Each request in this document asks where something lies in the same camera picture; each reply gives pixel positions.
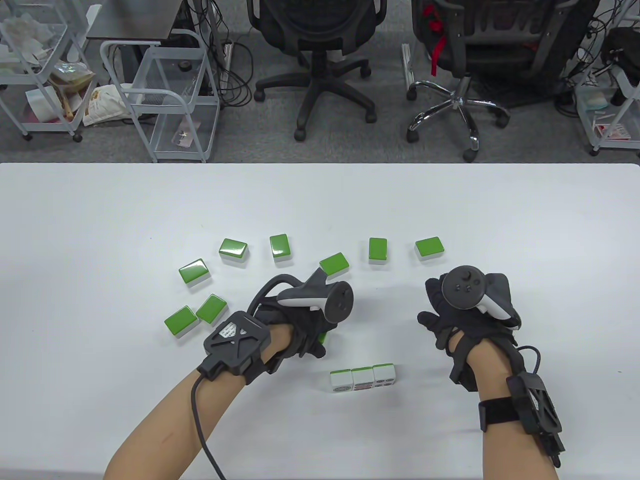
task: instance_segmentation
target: black glove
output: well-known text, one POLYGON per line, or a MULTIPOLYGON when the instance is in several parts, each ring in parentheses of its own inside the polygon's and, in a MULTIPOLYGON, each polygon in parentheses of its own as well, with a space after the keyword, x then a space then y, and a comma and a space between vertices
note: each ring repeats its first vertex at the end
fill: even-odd
POLYGON ((482 339, 491 340, 507 354, 513 374, 523 371, 524 360, 514 347, 518 344, 513 338, 513 332, 477 308, 459 310, 452 307, 442 295, 442 280, 445 276, 446 274, 441 275, 439 280, 430 278, 425 282, 427 296, 438 315, 420 312, 418 323, 435 334, 436 348, 445 350, 447 355, 453 357, 453 369, 449 376, 453 383, 462 384, 469 392, 477 392, 476 376, 467 363, 467 356, 482 339), (460 330, 464 332, 464 336, 458 342, 455 352, 451 353, 449 340, 460 330))
POLYGON ((270 364, 273 360, 276 360, 274 364, 277 369, 282 359, 292 357, 295 354, 303 357, 305 353, 310 353, 316 358, 324 357, 326 350, 318 337, 321 333, 337 327, 337 324, 329 323, 324 318, 322 310, 309 310, 306 307, 283 307, 275 297, 264 298, 255 317, 265 325, 285 323, 293 326, 291 343, 286 350, 277 353, 268 362, 267 368, 269 370, 271 370, 270 364))

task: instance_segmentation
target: chair base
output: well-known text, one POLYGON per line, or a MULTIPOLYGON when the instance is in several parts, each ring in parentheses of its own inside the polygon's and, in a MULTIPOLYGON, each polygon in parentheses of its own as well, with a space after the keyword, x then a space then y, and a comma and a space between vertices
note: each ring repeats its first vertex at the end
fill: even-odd
POLYGON ((505 128, 509 123, 509 119, 511 115, 509 111, 494 103, 487 100, 479 100, 479 99, 470 99, 467 98, 467 93, 469 90, 469 84, 471 82, 470 76, 465 76, 458 83, 455 91, 447 90, 446 88, 438 85, 437 83, 428 81, 428 80, 418 80, 414 81, 406 92, 407 100, 415 100, 417 98, 417 87, 425 87, 429 88, 433 92, 439 94, 440 96, 446 98, 444 102, 429 108, 426 111, 420 112, 415 116, 409 128, 406 131, 406 139, 409 143, 413 143, 419 140, 417 129, 424 122, 433 118, 437 114, 448 110, 453 109, 457 110, 462 117, 462 121, 467 126, 469 131, 469 140, 471 142, 471 148, 464 151, 462 158, 464 158, 465 162, 472 162, 476 159, 476 155, 478 150, 480 149, 480 139, 478 134, 478 128, 476 125, 476 121, 469 113, 469 107, 485 107, 488 108, 496 116, 495 124, 500 128, 505 128))
POLYGON ((300 107, 300 112, 298 113, 297 128, 294 134, 296 140, 303 141, 307 137, 309 117, 311 116, 318 97, 323 92, 334 93, 363 107, 366 111, 365 121, 368 124, 373 124, 377 121, 375 103, 351 85, 347 85, 344 81, 338 80, 339 77, 356 68, 360 69, 360 77, 369 77, 371 75, 369 60, 344 60, 333 63, 327 60, 326 52, 323 51, 312 53, 311 64, 308 63, 304 56, 299 55, 298 63, 308 68, 309 72, 282 74, 264 80, 258 80, 255 83, 255 93, 253 94, 253 99, 256 102, 264 102, 266 97, 264 90, 266 88, 277 86, 300 86, 308 88, 305 99, 300 107))

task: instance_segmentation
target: vr controller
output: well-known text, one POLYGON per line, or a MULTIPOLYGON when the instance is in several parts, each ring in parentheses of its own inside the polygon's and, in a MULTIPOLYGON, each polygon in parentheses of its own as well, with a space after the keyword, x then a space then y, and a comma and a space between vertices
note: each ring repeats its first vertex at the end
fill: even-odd
POLYGON ((326 279, 327 274, 318 268, 305 283, 278 293, 276 300, 283 307, 322 310, 329 323, 340 323, 353 308, 353 290, 347 282, 327 285, 326 279))
POLYGON ((477 308, 510 330, 518 330, 522 321, 511 304, 509 280, 503 273, 482 273, 471 265, 451 270, 442 281, 442 295, 454 308, 477 308))

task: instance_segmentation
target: chrome chair base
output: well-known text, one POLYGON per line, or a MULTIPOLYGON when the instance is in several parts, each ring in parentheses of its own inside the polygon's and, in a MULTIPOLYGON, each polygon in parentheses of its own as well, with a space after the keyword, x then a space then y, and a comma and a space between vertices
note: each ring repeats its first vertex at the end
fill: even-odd
POLYGON ((441 104, 429 108, 426 111, 420 112, 415 116, 415 118, 409 125, 409 128, 407 128, 406 130, 407 141, 409 143, 418 141, 418 127, 430 118, 433 118, 434 116, 438 115, 441 112, 447 111, 448 109, 457 110, 460 114, 460 117, 462 117, 462 121, 467 126, 467 129, 469 131, 469 140, 471 142, 471 148, 464 151, 462 158, 464 158, 464 160, 468 163, 475 160, 478 150, 480 149, 480 141, 478 138, 479 135, 476 121, 469 113, 469 107, 488 108, 496 116, 495 124, 500 128, 505 128, 507 126, 511 115, 506 108, 494 102, 467 98, 470 83, 471 77, 465 76, 460 80, 456 89, 452 92, 438 85, 437 83, 428 80, 414 81, 409 86, 409 89, 406 92, 406 98, 408 100, 415 100, 417 98, 417 88, 424 87, 444 97, 445 101, 441 104))

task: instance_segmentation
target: red ribbon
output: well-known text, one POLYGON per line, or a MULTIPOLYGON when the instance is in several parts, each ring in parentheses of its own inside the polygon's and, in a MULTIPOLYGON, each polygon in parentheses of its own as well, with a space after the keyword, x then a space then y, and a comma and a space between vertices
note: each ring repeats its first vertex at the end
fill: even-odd
POLYGON ((429 21, 429 29, 436 35, 440 35, 440 40, 431 53, 431 75, 435 77, 438 72, 438 59, 444 47, 447 46, 447 37, 444 35, 444 23, 436 11, 435 6, 429 5, 425 8, 422 16, 425 18, 433 16, 434 19, 429 21))

